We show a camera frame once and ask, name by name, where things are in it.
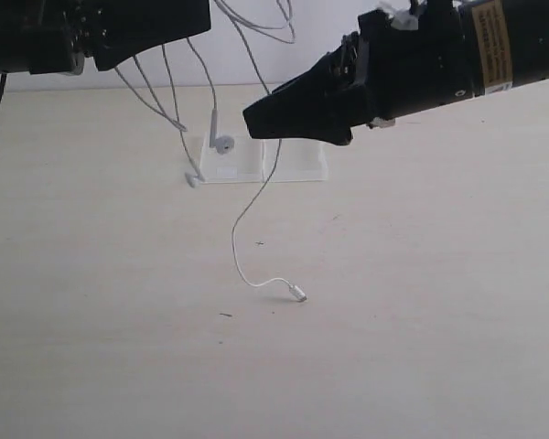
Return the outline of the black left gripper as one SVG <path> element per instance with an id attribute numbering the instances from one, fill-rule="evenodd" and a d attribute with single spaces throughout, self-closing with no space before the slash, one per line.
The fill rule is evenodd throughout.
<path id="1" fill-rule="evenodd" d="M 150 48 L 211 29 L 208 1 L 25 1 L 27 71 L 78 76 L 92 55 L 112 70 Z"/>

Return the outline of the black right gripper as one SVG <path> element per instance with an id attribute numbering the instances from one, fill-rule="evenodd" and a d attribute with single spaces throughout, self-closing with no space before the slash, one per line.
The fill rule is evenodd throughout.
<path id="1" fill-rule="evenodd" d="M 344 146 L 351 129 L 462 102 L 474 96 L 458 8 L 419 4 L 408 9 L 417 28 L 377 7 L 304 73 L 247 106 L 254 139 L 310 139 Z"/>

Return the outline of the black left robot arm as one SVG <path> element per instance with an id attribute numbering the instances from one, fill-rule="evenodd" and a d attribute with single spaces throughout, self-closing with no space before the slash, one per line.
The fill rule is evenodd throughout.
<path id="1" fill-rule="evenodd" d="M 0 74 L 108 71 L 210 28 L 207 1 L 0 1 Z"/>

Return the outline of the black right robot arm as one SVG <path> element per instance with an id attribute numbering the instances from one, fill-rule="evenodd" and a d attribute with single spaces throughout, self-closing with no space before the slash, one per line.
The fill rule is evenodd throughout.
<path id="1" fill-rule="evenodd" d="M 549 80 L 549 1 L 379 6 L 306 72 L 249 105 L 254 139 L 348 145 L 355 127 Z"/>

